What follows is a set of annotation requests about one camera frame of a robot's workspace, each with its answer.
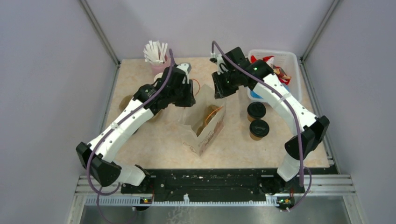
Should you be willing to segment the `cream paper takeout bag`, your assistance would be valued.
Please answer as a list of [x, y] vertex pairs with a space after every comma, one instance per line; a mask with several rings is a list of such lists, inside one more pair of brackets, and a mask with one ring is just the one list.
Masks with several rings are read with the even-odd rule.
[[[193, 153], [201, 156], [224, 128], [226, 100], [215, 99], [214, 89], [206, 84], [201, 86], [199, 93], [195, 96], [195, 100], [194, 106], [184, 108], [178, 122], [181, 125], [180, 136], [183, 145], [187, 146]], [[223, 108], [218, 111], [202, 133], [197, 136], [196, 131], [202, 124], [204, 111], [209, 105], [222, 106]]]

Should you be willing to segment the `brown paper coffee cup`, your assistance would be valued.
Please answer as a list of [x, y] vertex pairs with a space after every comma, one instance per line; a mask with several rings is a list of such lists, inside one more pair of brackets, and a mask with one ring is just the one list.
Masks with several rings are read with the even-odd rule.
[[253, 122], [254, 120], [256, 120], [256, 118], [250, 116], [249, 114], [247, 115], [247, 119], [248, 119], [250, 122]]

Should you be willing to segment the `black cup lid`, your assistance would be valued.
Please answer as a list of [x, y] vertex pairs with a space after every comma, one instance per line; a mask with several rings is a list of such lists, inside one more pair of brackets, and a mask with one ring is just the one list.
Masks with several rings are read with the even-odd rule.
[[261, 102], [253, 102], [250, 103], [247, 107], [247, 114], [250, 116], [256, 118], [256, 119], [261, 119], [263, 118], [267, 113], [267, 109], [265, 105]]
[[250, 123], [249, 131], [257, 138], [266, 137], [269, 134], [269, 124], [261, 119], [253, 120]]

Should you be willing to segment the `brown pulp cup carrier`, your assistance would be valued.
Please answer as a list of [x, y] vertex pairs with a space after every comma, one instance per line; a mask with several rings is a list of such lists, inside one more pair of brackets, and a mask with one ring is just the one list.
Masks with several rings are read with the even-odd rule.
[[126, 109], [126, 107], [128, 106], [128, 104], [129, 104], [129, 102], [131, 101], [132, 98], [133, 98], [133, 95], [127, 95], [121, 100], [121, 102], [119, 104], [119, 111], [120, 112], [123, 112]]

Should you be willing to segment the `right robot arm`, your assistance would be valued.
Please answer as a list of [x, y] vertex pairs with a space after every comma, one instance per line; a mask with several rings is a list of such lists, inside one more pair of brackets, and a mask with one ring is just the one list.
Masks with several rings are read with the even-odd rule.
[[303, 175], [304, 160], [323, 141], [330, 121], [317, 116], [296, 100], [279, 80], [269, 61], [249, 60], [240, 47], [220, 54], [211, 51], [210, 61], [218, 70], [212, 74], [216, 99], [234, 94], [247, 87], [263, 98], [287, 123], [293, 137], [285, 143], [286, 155], [277, 169], [274, 187], [287, 192], [292, 178]]

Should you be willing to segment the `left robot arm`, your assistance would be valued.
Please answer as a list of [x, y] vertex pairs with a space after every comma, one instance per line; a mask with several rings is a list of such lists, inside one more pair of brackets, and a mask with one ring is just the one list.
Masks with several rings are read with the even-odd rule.
[[126, 183], [139, 193], [149, 189], [148, 173], [138, 165], [121, 166], [115, 156], [126, 141], [147, 121], [173, 104], [191, 107], [196, 101], [189, 78], [190, 63], [181, 63], [164, 69], [152, 84], [141, 86], [126, 108], [99, 136], [76, 147], [82, 166], [101, 187]]

